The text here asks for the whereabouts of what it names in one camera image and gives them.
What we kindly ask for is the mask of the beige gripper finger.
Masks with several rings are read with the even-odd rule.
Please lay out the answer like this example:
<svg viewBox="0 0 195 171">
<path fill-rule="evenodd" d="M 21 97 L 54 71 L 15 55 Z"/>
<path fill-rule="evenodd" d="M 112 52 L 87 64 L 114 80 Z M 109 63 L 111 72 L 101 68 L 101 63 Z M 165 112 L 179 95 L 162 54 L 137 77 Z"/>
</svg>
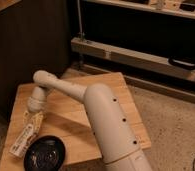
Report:
<svg viewBox="0 0 195 171">
<path fill-rule="evenodd" d="M 23 123 L 27 124 L 29 122 L 30 118 L 31 118 L 31 114 L 28 110 L 26 110 L 24 112 L 24 115 L 23 115 Z"/>
<path fill-rule="evenodd" d="M 32 123 L 36 129 L 39 129 L 41 127 L 43 119 L 44 119 L 44 114 L 42 112 L 36 113 L 32 117 Z"/>
</svg>

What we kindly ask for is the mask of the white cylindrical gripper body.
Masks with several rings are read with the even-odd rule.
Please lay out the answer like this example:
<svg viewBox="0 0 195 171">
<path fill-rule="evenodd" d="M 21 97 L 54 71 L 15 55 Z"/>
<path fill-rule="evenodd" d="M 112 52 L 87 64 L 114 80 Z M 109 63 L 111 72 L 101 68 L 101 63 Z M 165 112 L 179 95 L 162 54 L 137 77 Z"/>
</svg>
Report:
<svg viewBox="0 0 195 171">
<path fill-rule="evenodd" d="M 43 111 L 50 92 L 51 90 L 48 88 L 36 86 L 27 101 L 27 110 L 30 113 L 39 113 Z"/>
</svg>

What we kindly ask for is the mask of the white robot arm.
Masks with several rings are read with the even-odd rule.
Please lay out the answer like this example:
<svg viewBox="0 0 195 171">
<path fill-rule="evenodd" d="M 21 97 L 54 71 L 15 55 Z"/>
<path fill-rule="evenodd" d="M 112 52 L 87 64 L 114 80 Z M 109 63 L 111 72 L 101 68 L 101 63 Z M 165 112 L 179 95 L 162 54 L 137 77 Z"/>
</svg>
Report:
<svg viewBox="0 0 195 171">
<path fill-rule="evenodd" d="M 81 102 L 96 138 L 107 171 L 153 171 L 118 98 L 109 86 L 83 86 L 57 78 L 45 70 L 33 75 L 34 88 L 27 102 L 30 114 L 40 112 L 51 89 Z"/>
</svg>

